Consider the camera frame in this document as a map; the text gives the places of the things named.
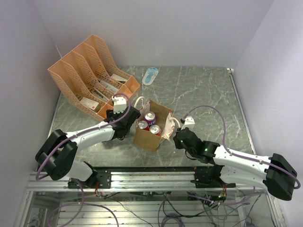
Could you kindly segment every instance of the metal frame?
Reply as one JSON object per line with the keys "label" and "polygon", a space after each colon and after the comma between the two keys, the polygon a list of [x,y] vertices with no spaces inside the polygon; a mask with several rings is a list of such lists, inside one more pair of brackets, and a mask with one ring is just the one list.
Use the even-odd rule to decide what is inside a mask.
{"label": "metal frame", "polygon": [[[236,202],[240,202],[240,201],[241,201],[241,198],[238,197],[238,196],[236,195],[235,200],[236,200]],[[244,220],[244,219],[245,219],[245,212],[244,212],[243,207],[242,207],[242,206],[239,206],[239,207],[237,208],[237,210],[238,210],[238,213],[239,213],[239,219],[240,219],[240,220]],[[240,226],[243,226],[243,227],[246,226],[245,220],[240,222]]]}
{"label": "metal frame", "polygon": [[[254,148],[254,145],[252,142],[252,138],[251,138],[251,135],[249,132],[249,128],[248,128],[248,125],[247,125],[247,122],[246,122],[246,119],[244,116],[244,112],[243,112],[243,109],[242,109],[242,106],[240,103],[239,95],[238,95],[238,92],[237,92],[237,89],[236,89],[236,86],[235,86],[235,83],[233,80],[233,75],[232,75],[233,69],[227,68],[227,70],[228,70],[229,77],[232,82],[232,86],[233,86],[233,89],[234,89],[234,92],[236,95],[236,99],[238,101],[239,109],[241,111],[241,115],[242,115],[242,118],[244,121],[244,126],[245,126],[245,129],[246,129],[249,141],[250,141],[250,146],[252,148],[252,152],[253,152],[253,154],[256,154],[255,148]],[[53,123],[54,123],[54,120],[55,120],[55,117],[56,117],[56,114],[57,114],[57,111],[59,108],[59,103],[60,103],[61,97],[62,97],[62,94],[60,93],[58,100],[57,100],[56,108],[55,108],[55,111],[53,114],[53,119],[52,119],[49,134],[51,133],[51,130],[52,130],[52,126],[53,126]],[[44,192],[78,192],[79,191],[79,189],[69,189],[67,187],[68,182],[69,182],[69,178],[67,178],[67,177],[64,177],[63,179],[56,181],[56,182],[54,182],[50,178],[45,178],[45,179],[37,182],[35,180],[35,174],[36,173],[32,173],[29,177],[26,191],[24,193],[24,196],[23,196],[20,208],[19,208],[19,213],[17,215],[17,219],[16,219],[16,222],[14,225],[15,227],[24,226],[25,221],[28,217],[29,211],[31,210],[31,205],[33,202],[33,197],[34,197],[35,192],[41,192],[41,191],[44,191]],[[114,175],[114,180],[116,180],[116,182],[134,179],[133,176],[125,175],[125,173],[122,173],[122,172],[120,172],[120,173],[115,172],[112,174]],[[169,175],[169,174],[171,174],[171,172],[166,172],[166,177],[161,176],[161,174],[163,174],[163,172],[161,172],[161,174],[159,174],[157,172],[152,172],[152,173],[150,173],[149,178],[153,179],[156,182],[154,182],[153,184],[150,184],[150,185],[142,184],[143,181],[139,177],[140,172],[137,172],[136,174],[137,174],[136,183],[138,183],[138,185],[141,184],[141,186],[143,185],[143,187],[128,187],[127,188],[127,187],[125,187],[125,185],[123,185],[121,183],[120,184],[116,183],[115,187],[110,188],[110,189],[102,189],[102,191],[104,191],[104,192],[130,192],[130,191],[142,192],[142,191],[145,191],[145,192],[147,192],[147,191],[201,191],[201,190],[203,190],[201,188],[200,189],[196,188],[194,186],[194,184],[192,184],[192,183],[190,183],[188,185],[184,184],[184,182],[188,183],[190,181],[190,179],[193,178],[194,172],[191,172],[191,173],[190,172],[185,172],[185,173],[179,172],[179,174],[182,175],[182,177],[179,178],[180,181],[172,180],[172,178],[171,178],[172,176]],[[166,180],[170,180],[170,182],[168,182],[167,184],[165,184],[165,183],[163,184],[163,182],[165,182]],[[247,187],[245,185],[238,185],[236,188],[230,188],[229,191],[236,191],[237,189],[249,190],[249,189],[251,189],[251,187]],[[221,191],[222,189],[221,188],[207,188],[204,190],[205,191]],[[84,189],[84,192],[94,192],[94,189]],[[285,219],[283,216],[283,211],[281,209],[278,199],[276,199],[273,196],[268,195],[268,194],[267,194],[266,198],[267,198],[267,202],[269,204],[272,218],[273,218],[273,221],[274,221],[276,227],[286,227]]]}

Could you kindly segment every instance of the white object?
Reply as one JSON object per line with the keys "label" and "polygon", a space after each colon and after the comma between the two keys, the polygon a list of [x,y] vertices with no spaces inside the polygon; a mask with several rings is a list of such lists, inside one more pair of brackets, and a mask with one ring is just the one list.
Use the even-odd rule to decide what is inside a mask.
{"label": "white object", "polygon": [[263,178],[252,173],[242,171],[234,167],[224,166],[220,174],[220,179],[225,183],[251,185],[267,190],[266,185],[263,183]]}
{"label": "white object", "polygon": [[105,87],[106,89],[108,89],[108,90],[110,90],[110,91],[112,91],[112,92],[114,92],[114,93],[117,93],[118,90],[119,90],[118,88],[112,86],[111,84],[105,82],[104,80],[100,80],[100,84],[101,84],[103,87]]}
{"label": "white object", "polygon": [[95,97],[97,97],[98,99],[101,99],[103,102],[107,102],[106,99],[104,99],[103,97],[101,97],[101,95],[99,95],[97,92],[92,91],[91,92]]}
{"label": "white object", "polygon": [[193,130],[195,126],[195,120],[192,118],[192,116],[188,116],[185,118],[184,125],[182,126],[181,129],[189,128],[189,130]]}
{"label": "white object", "polygon": [[109,100],[109,98],[107,98],[101,91],[99,91],[98,89],[96,89],[94,87],[94,90],[101,96],[101,100],[106,100],[105,102],[107,102]]}
{"label": "white object", "polygon": [[[107,122],[101,122],[101,123],[94,125],[92,127],[89,127],[89,128],[95,128],[96,126],[101,127],[102,125],[105,125],[105,124],[107,124]],[[68,132],[66,136],[70,137],[81,131]],[[71,140],[72,142],[77,143],[78,149],[77,149],[76,155],[81,150],[88,148],[96,143],[111,140],[112,137],[114,136],[114,133],[115,133],[115,131],[113,130],[112,126],[109,125],[103,129],[90,131],[81,136],[77,136],[76,138]],[[70,178],[76,178],[81,181],[86,181],[91,176],[91,174],[92,174],[92,170],[86,163],[74,160],[74,162],[71,166],[71,169],[67,173],[66,176],[70,177]]]}
{"label": "white object", "polygon": [[175,121],[178,124],[178,128],[181,128],[180,122],[177,120],[177,118],[172,117],[171,120]]}
{"label": "white object", "polygon": [[123,77],[121,77],[121,76],[118,76],[118,75],[116,75],[116,74],[112,74],[112,76],[111,76],[111,78],[113,78],[113,79],[115,79],[115,80],[118,80],[118,81],[120,81],[120,82],[126,82],[127,81],[127,79],[125,79],[125,78],[123,78]]}
{"label": "white object", "polygon": [[[233,154],[238,154],[238,155],[270,162],[268,156],[250,155],[250,154],[235,151],[232,149],[230,149],[230,151]],[[236,157],[235,155],[230,155],[223,146],[217,147],[214,154],[215,154],[215,157],[214,157],[215,164],[220,165],[220,166],[231,166],[236,169],[247,172],[249,174],[252,174],[255,177],[259,177],[262,180],[266,180],[267,173],[265,173],[265,169],[268,169],[269,165],[261,164],[259,162],[255,162],[255,161],[251,161],[251,160],[247,160],[247,159],[243,159],[241,157]]]}
{"label": "white object", "polygon": [[80,103],[93,111],[98,110],[98,108],[100,107],[100,104],[98,102],[91,100],[89,98],[86,98],[86,97],[83,97],[80,100]]}
{"label": "white object", "polygon": [[151,85],[153,81],[156,79],[156,76],[158,75],[159,70],[155,67],[149,67],[142,79],[142,83],[144,85]]}
{"label": "white object", "polygon": [[126,99],[123,97],[113,97],[114,113],[122,113],[126,109]]}
{"label": "white object", "polygon": [[144,98],[143,96],[140,96],[139,98],[137,98],[137,100],[136,100],[136,102],[135,102],[135,104],[134,104],[134,108],[137,108],[137,105],[138,105],[140,99],[142,100],[142,107],[144,107],[144,105],[146,105],[146,100],[145,100],[145,98]]}

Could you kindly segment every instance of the wire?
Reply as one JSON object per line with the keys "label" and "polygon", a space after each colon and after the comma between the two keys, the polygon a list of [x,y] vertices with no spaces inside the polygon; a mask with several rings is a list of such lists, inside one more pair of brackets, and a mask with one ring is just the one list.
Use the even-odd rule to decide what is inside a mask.
{"label": "wire", "polygon": [[166,222],[170,219],[174,219],[178,224],[179,224],[179,227],[185,227],[181,217],[178,217],[176,214],[174,213],[170,213],[168,214],[167,216],[165,216],[161,222],[161,226],[160,226],[160,210],[161,210],[161,206],[164,204],[165,200],[167,199],[167,197],[163,200],[163,202],[161,203],[161,205],[159,206],[159,209],[158,209],[158,226],[159,227],[164,227]]}
{"label": "wire", "polygon": [[211,221],[211,224],[213,224],[216,227],[217,224],[214,222],[213,218],[207,213],[207,211],[206,211],[207,209],[206,209],[204,203],[202,203],[202,206],[203,206],[203,208],[205,210],[206,215],[208,216],[209,220]]}
{"label": "wire", "polygon": [[246,194],[242,190],[240,190],[239,188],[236,189],[243,194],[243,197],[246,197]]}
{"label": "wire", "polygon": [[241,221],[239,221],[237,224],[239,224],[239,223],[241,223],[242,221],[244,221],[244,226],[245,226],[245,222],[246,222],[246,219],[248,218],[248,216],[250,215],[250,213],[251,213],[251,211],[252,211],[252,209],[253,209],[253,207],[254,207],[254,205],[256,204],[256,202],[259,200],[259,198],[261,197],[261,195],[262,194],[260,194],[257,198],[256,198],[256,200],[255,200],[255,202],[252,204],[252,206],[251,206],[251,208],[250,208],[250,210],[249,210],[249,212],[248,212],[248,214],[247,214],[247,216],[246,216],[246,218],[245,219],[243,219],[243,220],[241,220]]}
{"label": "wire", "polygon": [[220,226],[220,224],[219,224],[219,207],[217,208],[217,219],[218,219],[218,226]]}
{"label": "wire", "polygon": [[195,158],[193,158],[193,157],[189,157],[188,155],[187,155],[187,151],[185,150],[185,155],[186,155],[186,157],[188,158],[188,159],[190,159],[190,160],[193,160],[193,161],[195,161],[196,159]]}
{"label": "wire", "polygon": [[301,183],[299,182],[299,180],[294,176],[292,175],[290,172],[284,170],[283,168],[275,165],[275,164],[272,164],[272,163],[269,163],[269,162],[266,162],[266,161],[263,161],[263,160],[259,160],[259,159],[255,159],[255,158],[252,158],[252,157],[246,157],[246,156],[243,156],[243,155],[239,155],[239,154],[236,154],[234,152],[231,152],[226,144],[225,144],[225,137],[226,137],[226,122],[225,122],[225,119],[222,115],[222,113],[215,107],[211,106],[211,105],[199,105],[199,106],[196,106],[195,108],[191,109],[184,117],[183,119],[185,119],[192,111],[194,111],[195,109],[199,108],[199,107],[209,107],[209,108],[212,108],[213,110],[215,110],[221,117],[222,119],[222,122],[223,122],[223,140],[222,140],[222,144],[223,144],[223,147],[225,148],[225,150],[230,154],[230,155],[234,155],[236,157],[240,157],[240,158],[243,158],[243,159],[246,159],[246,160],[250,160],[250,161],[255,161],[255,162],[258,162],[258,163],[263,163],[263,164],[266,164],[266,165],[269,165],[273,168],[276,168],[280,171],[282,171],[283,173],[289,175],[291,178],[293,178],[296,182],[297,182],[297,186],[294,187],[294,189],[299,189],[301,187]]}
{"label": "wire", "polygon": [[[229,213],[227,213],[227,211],[226,211],[226,215],[225,215],[225,216],[227,217],[228,215],[230,215],[230,214],[233,213],[233,212],[239,213],[237,209],[238,209],[239,207],[241,207],[242,205],[250,205],[250,203],[249,203],[249,202],[243,203],[243,204],[241,204],[240,206],[238,206],[238,207],[236,207],[236,208],[233,208],[233,207],[231,207],[231,206],[224,206],[224,209],[225,209],[225,207],[229,207],[230,209],[232,209],[232,211],[229,212]],[[253,224],[253,223],[252,223],[252,218],[251,218],[250,216],[247,216],[247,217],[250,219],[250,223]]]}
{"label": "wire", "polygon": [[253,197],[253,195],[255,194],[255,191],[256,191],[256,187],[253,187],[252,188],[252,193],[246,199],[241,200],[239,202],[233,202],[233,203],[220,203],[220,202],[217,202],[217,201],[212,201],[212,200],[207,199],[207,198],[203,198],[201,196],[191,195],[191,194],[176,194],[175,196],[190,196],[190,197],[198,198],[198,199],[201,199],[201,200],[209,201],[213,204],[220,205],[220,206],[234,206],[234,205],[238,205],[238,204],[243,204],[243,203],[247,202],[248,200],[250,200],[250,198]]}
{"label": "wire", "polygon": [[178,128],[181,128],[180,122],[176,118],[171,117],[171,119],[173,119],[178,124]]}
{"label": "wire", "polygon": [[83,206],[95,206],[95,207],[101,207],[101,208],[104,208],[106,210],[108,210],[115,218],[116,220],[116,223],[117,223],[117,226],[119,227],[119,223],[118,223],[118,219],[117,217],[115,216],[115,214],[113,213],[113,211],[111,211],[109,208],[105,207],[105,206],[102,206],[102,205],[97,205],[97,204],[92,204],[92,203],[86,203],[84,202],[84,190],[83,190],[83,186],[82,184],[80,183],[80,181],[78,179],[74,179],[75,182],[77,182],[77,184],[79,185],[80,189],[81,189],[81,195],[82,195],[82,200],[81,202],[70,202],[70,203],[66,203],[62,206],[59,206],[57,207],[56,209],[54,209],[51,214],[48,216],[48,219],[47,219],[47,226],[48,227],[52,227],[52,225],[50,224],[50,221],[51,221],[51,217],[54,216],[54,214],[60,210],[62,207],[67,207],[67,206],[72,206],[72,205],[79,205],[80,204],[80,208],[79,210],[77,211],[77,213],[74,215],[74,217],[72,217],[68,222],[66,222],[65,224],[59,226],[59,227],[64,227],[64,226],[67,226],[68,224],[70,224],[72,221],[75,220],[75,218],[79,215],[79,213],[81,212]]}
{"label": "wire", "polygon": [[173,205],[171,204],[171,202],[169,201],[169,198],[168,198],[168,197],[164,196],[164,198],[166,198],[166,199],[163,201],[164,203],[163,203],[162,208],[163,208],[163,213],[164,213],[166,216],[167,216],[167,214],[166,214],[165,211],[164,211],[165,201],[169,202],[169,204],[170,204],[171,207],[174,209],[174,211],[175,211],[177,214],[179,214],[179,216],[182,217],[182,218],[202,217],[203,215],[200,215],[200,214],[205,213],[205,211],[202,211],[202,212],[197,213],[197,214],[195,214],[195,215],[183,215],[183,214],[179,213],[179,212],[174,208],[174,206],[173,206]]}
{"label": "wire", "polygon": [[95,188],[95,196],[98,196],[98,188],[99,188],[99,181],[96,183],[96,188]]}
{"label": "wire", "polygon": [[38,222],[39,222],[39,219],[33,219],[32,221],[28,222],[27,225],[32,224],[32,223],[35,222],[35,221],[38,221]]}
{"label": "wire", "polygon": [[119,201],[117,201],[117,200],[115,200],[115,199],[110,199],[110,200],[113,200],[113,201],[119,203],[125,210],[127,210],[128,212],[131,212],[131,213],[132,213],[133,215],[135,215],[138,219],[140,219],[140,220],[146,222],[146,223],[149,224],[151,227],[153,227],[152,224],[151,224],[150,222],[144,220],[143,218],[141,218],[141,217],[139,217],[138,215],[136,215],[133,211],[127,209],[127,208],[126,208],[122,203],[120,203]]}
{"label": "wire", "polygon": [[146,104],[146,100],[145,100],[144,96],[140,96],[139,98],[137,98],[136,102],[134,103],[134,108],[137,108],[137,105],[138,105],[140,99],[142,99],[142,106]]}
{"label": "wire", "polygon": [[226,216],[226,219],[227,219],[228,216],[227,216],[226,206],[224,206],[223,208],[224,208],[224,210],[225,210],[225,216]]}
{"label": "wire", "polygon": [[110,197],[113,197],[114,195],[117,195],[117,194],[119,194],[120,192],[116,192],[116,193],[114,193],[114,194],[112,194],[112,195],[110,195],[110,196],[107,196],[107,195],[105,195],[104,197],[106,197],[106,199],[109,199]]}
{"label": "wire", "polygon": [[129,111],[130,111],[130,109],[131,109],[131,101],[130,101],[129,97],[128,97],[126,94],[124,94],[124,93],[116,93],[116,94],[113,95],[113,97],[118,96],[118,95],[124,96],[124,97],[127,99],[127,101],[128,101],[128,108],[127,108],[127,111],[125,112],[125,114],[123,114],[123,116],[120,117],[120,118],[118,118],[117,120],[114,120],[114,121],[112,121],[112,122],[109,122],[108,124],[105,124],[105,125],[102,125],[102,126],[96,126],[96,127],[93,127],[93,128],[89,128],[89,129],[83,130],[83,131],[81,131],[81,132],[79,132],[79,133],[77,133],[77,134],[75,134],[75,135],[72,135],[72,136],[66,138],[66,139],[63,140],[61,143],[59,143],[59,144],[50,152],[50,154],[46,157],[46,159],[44,160],[44,162],[43,162],[43,163],[41,164],[41,166],[39,167],[39,169],[38,169],[38,171],[37,171],[37,173],[36,173],[36,180],[37,180],[37,181],[39,181],[39,180],[41,180],[41,179],[43,179],[43,178],[45,178],[45,177],[48,176],[48,175],[43,175],[43,176],[39,177],[39,175],[40,175],[40,173],[43,171],[43,168],[45,167],[46,163],[49,161],[49,159],[53,156],[53,154],[54,154],[54,153],[55,153],[63,144],[65,144],[66,142],[68,142],[68,141],[70,141],[70,140],[72,140],[72,139],[74,139],[74,138],[76,138],[76,137],[78,137],[78,136],[80,136],[80,135],[83,135],[83,134],[85,134],[85,133],[87,133],[87,132],[94,131],[94,130],[100,130],[100,129],[103,129],[103,128],[109,126],[109,125],[115,124],[115,123],[117,123],[118,121],[122,120],[123,118],[125,118],[125,117],[128,115],[128,113],[129,113]]}
{"label": "wire", "polygon": [[212,213],[211,210],[209,210],[209,212],[210,212],[210,214],[211,214],[214,218],[216,218],[216,219],[218,219],[218,220],[224,221],[224,220],[227,219],[227,214],[224,216],[224,218],[220,218],[219,215],[217,215],[217,216],[214,215],[214,214]]}

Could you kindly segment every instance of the black base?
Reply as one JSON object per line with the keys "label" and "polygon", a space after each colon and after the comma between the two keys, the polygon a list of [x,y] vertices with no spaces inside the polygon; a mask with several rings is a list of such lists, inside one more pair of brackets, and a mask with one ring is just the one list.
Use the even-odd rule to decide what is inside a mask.
{"label": "black base", "polygon": [[[102,186],[99,189],[110,188],[110,182],[107,182],[110,178],[111,172],[122,173],[135,173],[135,172],[195,172],[195,180],[191,181],[195,183],[196,188],[223,188],[224,182],[220,179],[221,166],[197,166],[197,167],[94,167],[94,170],[98,173],[98,181]],[[85,188],[95,188],[96,184],[86,185]],[[236,184],[231,183],[227,185],[228,188],[236,187]],[[68,183],[68,188],[79,189],[79,186],[75,181]]]}
{"label": "black base", "polygon": [[[270,162],[297,177],[297,172],[282,155],[273,154]],[[278,199],[285,201],[292,199],[295,180],[282,171],[270,166],[263,183],[267,186],[268,192]]]}

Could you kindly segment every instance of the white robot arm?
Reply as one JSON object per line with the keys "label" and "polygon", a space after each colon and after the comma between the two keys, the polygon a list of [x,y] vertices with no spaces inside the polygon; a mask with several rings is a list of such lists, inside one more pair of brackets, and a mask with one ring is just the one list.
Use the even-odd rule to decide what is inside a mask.
{"label": "white robot arm", "polygon": [[[120,102],[115,103],[114,110],[107,111],[107,118],[93,127],[68,133],[55,130],[37,153],[36,161],[42,164],[58,144],[66,138],[72,138],[61,146],[61,150],[57,150],[51,156],[44,166],[44,170],[53,180],[68,176],[79,179],[85,187],[94,188],[97,182],[102,182],[110,188],[110,183],[107,183],[111,179],[110,173],[101,174],[89,163],[75,161],[74,158],[77,152],[96,143],[115,138],[122,140],[140,116],[140,112],[131,107],[123,120],[108,125],[109,122],[114,122],[125,114],[125,108],[126,101],[120,100]],[[191,117],[185,120],[184,126],[178,128],[173,140],[177,149],[185,149],[187,153],[200,162],[214,165],[211,174],[195,173],[195,180],[191,182],[195,183],[196,187],[207,187],[210,182],[218,182],[220,185],[240,183],[268,189],[269,193],[277,198],[291,200],[295,185],[294,178],[296,178],[297,173],[284,157],[278,154],[273,154],[272,157],[256,156],[231,149],[227,151],[224,146],[218,143],[201,141],[190,130],[194,124]],[[294,178],[273,168],[270,163],[279,166],[284,172],[291,173]]]}

